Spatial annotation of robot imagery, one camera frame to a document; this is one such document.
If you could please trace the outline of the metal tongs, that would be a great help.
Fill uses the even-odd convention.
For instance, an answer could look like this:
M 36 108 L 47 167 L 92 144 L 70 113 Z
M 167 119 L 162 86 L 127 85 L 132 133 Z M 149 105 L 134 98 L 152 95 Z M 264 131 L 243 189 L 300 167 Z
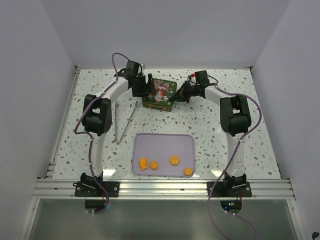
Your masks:
M 132 106 L 132 110 L 130 112 L 130 115 L 127 115 L 126 118 L 122 119 L 121 117 L 124 117 L 123 114 L 119 114 L 120 104 L 115 101 L 115 108 L 114 108 L 114 115 L 115 115 L 115 120 L 114 120 L 114 127 L 115 127 L 115 142 L 119 145 L 124 137 L 126 136 L 126 132 L 129 128 L 130 123 L 132 122 L 134 115 L 137 111 L 138 108 L 138 101 L 134 103 Z

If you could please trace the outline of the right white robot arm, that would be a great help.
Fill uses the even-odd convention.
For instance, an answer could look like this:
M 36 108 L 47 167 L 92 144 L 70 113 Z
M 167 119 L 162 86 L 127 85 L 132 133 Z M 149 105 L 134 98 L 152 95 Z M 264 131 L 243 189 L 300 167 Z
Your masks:
M 246 97 L 219 89 L 218 80 L 214 78 L 214 82 L 210 82 L 210 78 L 206 70 L 191 74 L 169 100 L 189 103 L 192 97 L 202 97 L 219 106 L 220 126 L 226 134 L 228 150 L 228 163 L 222 174 L 222 189 L 227 196 L 232 197 L 247 181 L 244 147 L 241 144 L 252 119 Z

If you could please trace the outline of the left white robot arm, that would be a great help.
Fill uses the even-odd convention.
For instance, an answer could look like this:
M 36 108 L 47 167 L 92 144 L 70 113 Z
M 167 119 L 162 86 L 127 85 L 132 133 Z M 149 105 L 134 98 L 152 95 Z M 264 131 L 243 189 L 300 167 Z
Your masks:
M 131 90 L 133 97 L 142 98 L 155 92 L 153 77 L 144 73 L 145 67 L 128 60 L 126 67 L 117 71 L 114 80 L 97 94 L 87 94 L 84 98 L 80 117 L 84 133 L 89 134 L 89 170 L 93 178 L 103 176 L 103 147 L 106 133 L 112 126 L 112 105 L 117 98 Z

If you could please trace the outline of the orange dotted round cookie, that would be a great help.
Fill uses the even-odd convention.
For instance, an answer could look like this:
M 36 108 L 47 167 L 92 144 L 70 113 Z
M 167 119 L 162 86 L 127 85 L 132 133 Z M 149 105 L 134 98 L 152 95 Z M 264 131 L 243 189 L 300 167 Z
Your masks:
M 180 158 L 177 155 L 173 155 L 173 156 L 170 157 L 169 162 L 172 165 L 176 166 L 176 165 L 178 165 L 180 163 Z

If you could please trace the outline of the gold tin lid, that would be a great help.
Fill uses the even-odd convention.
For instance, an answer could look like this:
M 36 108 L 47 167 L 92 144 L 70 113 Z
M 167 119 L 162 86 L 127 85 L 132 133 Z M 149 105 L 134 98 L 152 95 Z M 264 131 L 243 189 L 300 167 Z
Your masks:
M 142 98 L 142 101 L 169 101 L 169 98 L 176 93 L 177 83 L 175 81 L 164 80 L 154 78 L 154 87 L 156 90 L 156 95 L 147 95 Z

